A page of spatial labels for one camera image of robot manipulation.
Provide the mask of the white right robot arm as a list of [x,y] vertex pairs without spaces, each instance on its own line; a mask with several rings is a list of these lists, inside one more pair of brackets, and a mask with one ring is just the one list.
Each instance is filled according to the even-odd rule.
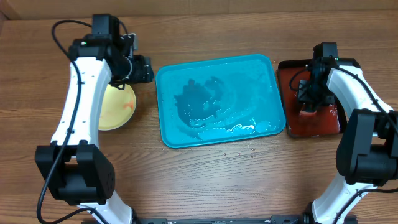
[[301,223],[356,223],[349,211],[368,193],[396,193],[383,185],[397,179],[397,111],[378,97],[353,58],[341,58],[337,44],[313,48],[310,72],[295,91],[301,114],[339,102],[349,121],[336,150],[337,174],[309,204]]

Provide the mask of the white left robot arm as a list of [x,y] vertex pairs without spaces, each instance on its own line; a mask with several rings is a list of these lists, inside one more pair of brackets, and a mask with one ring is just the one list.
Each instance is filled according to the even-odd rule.
[[75,39],[64,54],[70,84],[63,114],[50,144],[38,146],[35,163],[43,192],[88,212],[98,223],[138,223],[134,210],[115,190],[112,163],[100,151],[99,123],[106,88],[150,83],[150,58],[136,55],[136,35],[116,16],[94,14],[91,32]]

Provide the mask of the orange sponge with dark scourer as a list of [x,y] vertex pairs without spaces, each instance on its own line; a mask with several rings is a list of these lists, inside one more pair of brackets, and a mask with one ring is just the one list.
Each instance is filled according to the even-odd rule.
[[299,116],[301,118],[311,118],[315,116],[317,109],[312,104],[303,104]]

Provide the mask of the yellow-green plate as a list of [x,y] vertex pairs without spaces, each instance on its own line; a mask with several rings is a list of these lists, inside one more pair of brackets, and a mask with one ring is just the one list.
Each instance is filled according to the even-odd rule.
[[125,85],[123,90],[108,85],[104,93],[98,129],[110,131],[125,125],[132,118],[136,106],[136,95],[130,85]]

